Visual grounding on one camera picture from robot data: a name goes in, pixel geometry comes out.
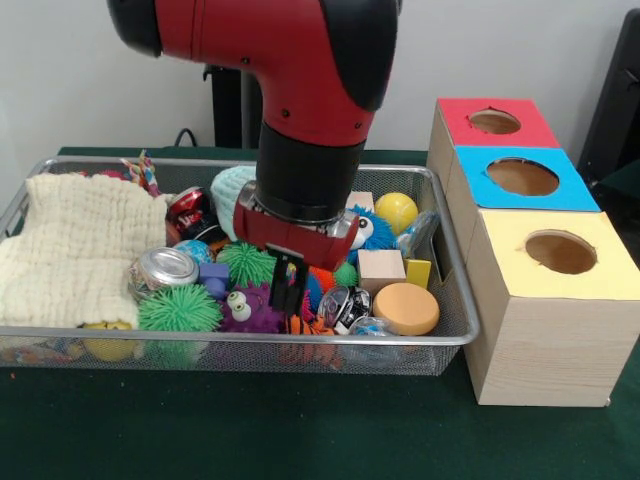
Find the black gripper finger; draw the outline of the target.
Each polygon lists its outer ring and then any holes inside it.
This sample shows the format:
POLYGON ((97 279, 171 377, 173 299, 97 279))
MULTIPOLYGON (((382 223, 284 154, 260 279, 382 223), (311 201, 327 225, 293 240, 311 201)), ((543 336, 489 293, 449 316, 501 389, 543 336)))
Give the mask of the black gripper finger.
POLYGON ((299 315, 307 283, 307 265, 300 259, 291 258, 289 269, 292 271, 289 282, 288 315, 299 315))
POLYGON ((282 252, 273 252, 276 259, 271 289, 269 305, 275 311, 285 312, 288 294, 288 259, 282 252))

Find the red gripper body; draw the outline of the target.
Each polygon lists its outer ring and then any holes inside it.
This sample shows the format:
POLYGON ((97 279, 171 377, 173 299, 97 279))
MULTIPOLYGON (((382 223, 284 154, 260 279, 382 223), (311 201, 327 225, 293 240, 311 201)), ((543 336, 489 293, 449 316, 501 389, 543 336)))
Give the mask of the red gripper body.
POLYGON ((290 222, 268 213, 255 191, 255 185, 244 185, 236 200, 233 229, 239 240, 324 270, 335 271, 346 260, 359 229, 357 214, 344 210, 329 223, 290 222))

